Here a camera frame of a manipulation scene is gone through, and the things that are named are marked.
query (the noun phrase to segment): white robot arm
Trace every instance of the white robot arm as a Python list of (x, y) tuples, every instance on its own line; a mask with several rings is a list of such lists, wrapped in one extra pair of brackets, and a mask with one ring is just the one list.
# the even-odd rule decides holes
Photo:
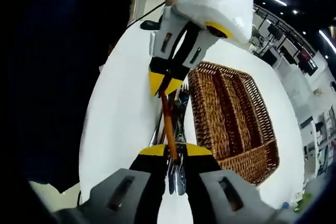
[(246, 43), (251, 37), (252, 8), (253, 0), (176, 0), (166, 6), (160, 30), (151, 34), (151, 93), (164, 89), (169, 94), (179, 88), (218, 39)]

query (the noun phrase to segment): silverware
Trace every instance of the silverware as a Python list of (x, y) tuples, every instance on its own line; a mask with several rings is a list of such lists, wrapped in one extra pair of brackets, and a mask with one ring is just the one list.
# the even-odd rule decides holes
[(159, 116), (157, 117), (156, 126), (155, 126), (155, 129), (154, 129), (154, 132), (153, 132), (152, 139), (151, 139), (151, 141), (149, 143), (149, 147), (157, 144), (157, 139), (158, 139), (158, 135), (159, 135), (160, 124), (161, 124), (161, 118), (162, 118), (162, 108), (161, 108)]
[(174, 175), (176, 173), (176, 166), (174, 165), (174, 161), (171, 157), (168, 158), (168, 170), (167, 170), (167, 176), (168, 176), (168, 186), (169, 186), (169, 194), (172, 195), (175, 191), (175, 185), (174, 185)]
[(176, 194), (181, 196), (186, 193), (186, 180), (185, 180), (185, 171), (184, 171), (184, 153), (180, 155), (181, 163), (174, 174), (174, 187)]
[(187, 83), (184, 83), (180, 89), (178, 95), (177, 103), (180, 106), (180, 114), (177, 117), (177, 124), (175, 129), (176, 139), (179, 140), (180, 143), (186, 143), (186, 137), (184, 132), (184, 118), (185, 112), (187, 110), (187, 105), (190, 97), (189, 87)]
[[(176, 91), (174, 91), (173, 93), (168, 95), (168, 100), (169, 100), (169, 107), (170, 107), (170, 109), (172, 109), (172, 107), (174, 106), (174, 103), (176, 101)], [(163, 129), (163, 131), (161, 133), (161, 137), (158, 140), (157, 144), (163, 144), (165, 137), (166, 137), (166, 132), (165, 132), (165, 129)]]

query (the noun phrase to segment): white table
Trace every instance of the white table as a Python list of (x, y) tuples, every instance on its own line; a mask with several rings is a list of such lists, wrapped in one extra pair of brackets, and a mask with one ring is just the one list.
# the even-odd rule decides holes
[[(81, 140), (79, 176), (83, 201), (93, 186), (119, 168), (128, 168), (148, 147), (160, 100), (149, 93), (148, 31), (133, 25), (106, 62), (88, 106)], [(277, 139), (280, 165), (260, 186), (264, 202), (278, 208), (302, 192), (304, 161), (299, 126), (274, 70), (250, 53), (225, 41), (212, 46), (205, 60), (250, 74), (265, 101)], [(195, 143), (191, 103), (185, 116), (187, 141)], [(164, 195), (159, 223), (192, 223), (187, 197)], [(177, 211), (173, 219), (172, 211)]]

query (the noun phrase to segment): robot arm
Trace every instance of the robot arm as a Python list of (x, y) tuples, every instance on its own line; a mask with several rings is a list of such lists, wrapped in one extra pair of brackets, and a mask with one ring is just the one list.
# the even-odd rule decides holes
[[(221, 170), (211, 152), (185, 144), (186, 193), (195, 224), (293, 223), (297, 215), (275, 210), (231, 170)], [(64, 223), (157, 223), (168, 151), (155, 145), (140, 152), (130, 169), (120, 169), (95, 186), (77, 209), (56, 213)]]
[(151, 34), (152, 95), (159, 89), (165, 94), (176, 90), (217, 40), (231, 38), (246, 43), (251, 37), (252, 8), (253, 0), (177, 0), (166, 6), (160, 30)]

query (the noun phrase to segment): black cable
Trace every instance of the black cable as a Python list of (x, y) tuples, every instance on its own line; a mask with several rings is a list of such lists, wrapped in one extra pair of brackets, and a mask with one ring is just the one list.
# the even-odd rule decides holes
[(131, 24), (129, 24), (126, 27), (126, 30), (132, 26), (133, 24), (135, 24), (136, 22), (138, 22), (139, 20), (143, 19), (144, 17), (146, 17), (147, 15), (150, 15), (153, 11), (155, 11), (156, 9), (158, 9), (159, 7), (163, 6), (166, 2), (161, 3), (160, 5), (158, 5), (157, 7), (151, 9), (149, 12), (147, 12), (146, 14), (142, 15), (140, 18), (138, 18), (137, 20), (133, 21)]

